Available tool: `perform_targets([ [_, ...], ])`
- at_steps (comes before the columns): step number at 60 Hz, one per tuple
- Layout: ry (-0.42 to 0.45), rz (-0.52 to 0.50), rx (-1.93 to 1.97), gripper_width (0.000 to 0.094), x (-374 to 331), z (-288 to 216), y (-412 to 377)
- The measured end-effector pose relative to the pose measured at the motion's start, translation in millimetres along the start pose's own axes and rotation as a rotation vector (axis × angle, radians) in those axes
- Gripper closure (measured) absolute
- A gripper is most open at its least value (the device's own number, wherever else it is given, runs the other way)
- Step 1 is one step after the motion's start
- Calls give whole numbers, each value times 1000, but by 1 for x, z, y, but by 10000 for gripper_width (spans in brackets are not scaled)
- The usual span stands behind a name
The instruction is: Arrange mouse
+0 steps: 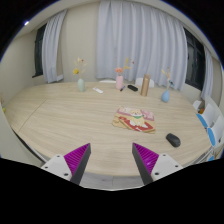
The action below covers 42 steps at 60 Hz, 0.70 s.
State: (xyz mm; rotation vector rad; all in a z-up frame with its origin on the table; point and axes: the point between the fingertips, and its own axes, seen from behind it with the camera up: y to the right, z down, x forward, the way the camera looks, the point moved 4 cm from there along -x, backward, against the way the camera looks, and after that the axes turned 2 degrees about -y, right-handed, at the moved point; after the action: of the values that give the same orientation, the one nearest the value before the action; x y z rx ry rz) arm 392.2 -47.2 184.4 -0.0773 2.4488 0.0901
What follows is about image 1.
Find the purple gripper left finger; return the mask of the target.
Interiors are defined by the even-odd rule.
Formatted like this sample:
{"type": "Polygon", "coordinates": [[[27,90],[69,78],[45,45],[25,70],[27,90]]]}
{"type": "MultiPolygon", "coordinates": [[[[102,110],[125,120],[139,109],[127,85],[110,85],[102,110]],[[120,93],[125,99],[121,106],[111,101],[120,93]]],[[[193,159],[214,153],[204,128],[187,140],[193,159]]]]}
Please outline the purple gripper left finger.
{"type": "Polygon", "coordinates": [[[79,185],[91,154],[91,145],[85,144],[66,155],[57,154],[42,169],[79,185]]]}

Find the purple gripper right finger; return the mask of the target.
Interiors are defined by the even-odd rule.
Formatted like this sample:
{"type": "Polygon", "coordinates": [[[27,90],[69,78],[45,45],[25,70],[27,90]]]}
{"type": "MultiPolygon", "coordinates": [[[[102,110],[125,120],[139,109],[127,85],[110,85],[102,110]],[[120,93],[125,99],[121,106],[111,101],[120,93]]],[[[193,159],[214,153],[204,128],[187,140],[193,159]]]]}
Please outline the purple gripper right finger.
{"type": "Polygon", "coordinates": [[[144,185],[182,169],[168,154],[157,154],[137,143],[132,144],[132,154],[144,185]]]}

